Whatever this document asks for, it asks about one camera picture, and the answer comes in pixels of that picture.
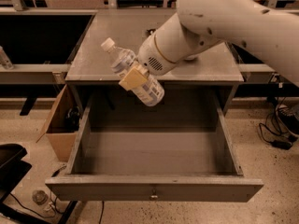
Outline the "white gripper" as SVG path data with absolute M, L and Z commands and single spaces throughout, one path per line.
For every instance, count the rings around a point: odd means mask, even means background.
M 149 72 L 155 76 L 163 76 L 176 67 L 169 62 L 158 50 L 155 35 L 150 35 L 139 48 L 138 61 L 143 64 L 134 64 L 119 84 L 127 91 L 140 87 L 148 81 Z

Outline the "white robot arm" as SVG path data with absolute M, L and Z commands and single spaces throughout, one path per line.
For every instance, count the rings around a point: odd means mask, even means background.
M 156 76 L 221 42 L 232 43 L 299 86 L 299 16 L 253 0 L 177 0 L 176 13 L 137 53 Z

